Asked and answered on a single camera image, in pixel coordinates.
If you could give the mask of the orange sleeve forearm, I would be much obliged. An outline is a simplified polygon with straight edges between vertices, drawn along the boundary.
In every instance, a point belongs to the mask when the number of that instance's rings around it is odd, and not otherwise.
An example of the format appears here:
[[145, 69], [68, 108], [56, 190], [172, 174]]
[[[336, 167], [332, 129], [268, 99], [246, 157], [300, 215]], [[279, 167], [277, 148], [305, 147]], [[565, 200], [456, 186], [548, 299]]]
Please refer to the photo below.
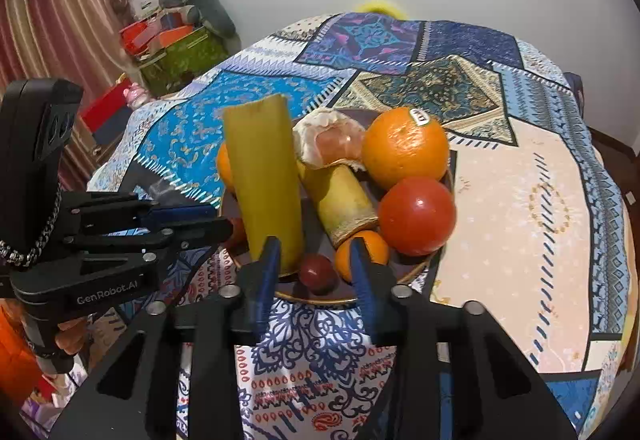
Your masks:
[[19, 408], [41, 382], [41, 371], [12, 299], [1, 301], [1, 401]]

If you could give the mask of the person's left hand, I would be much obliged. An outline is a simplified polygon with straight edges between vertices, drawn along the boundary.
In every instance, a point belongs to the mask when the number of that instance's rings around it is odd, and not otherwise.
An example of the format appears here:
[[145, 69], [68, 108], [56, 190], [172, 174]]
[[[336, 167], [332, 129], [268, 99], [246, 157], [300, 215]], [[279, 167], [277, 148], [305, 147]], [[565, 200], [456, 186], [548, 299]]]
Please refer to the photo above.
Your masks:
[[58, 324], [58, 334], [55, 335], [55, 344], [70, 356], [75, 356], [88, 337], [88, 319], [79, 318]]

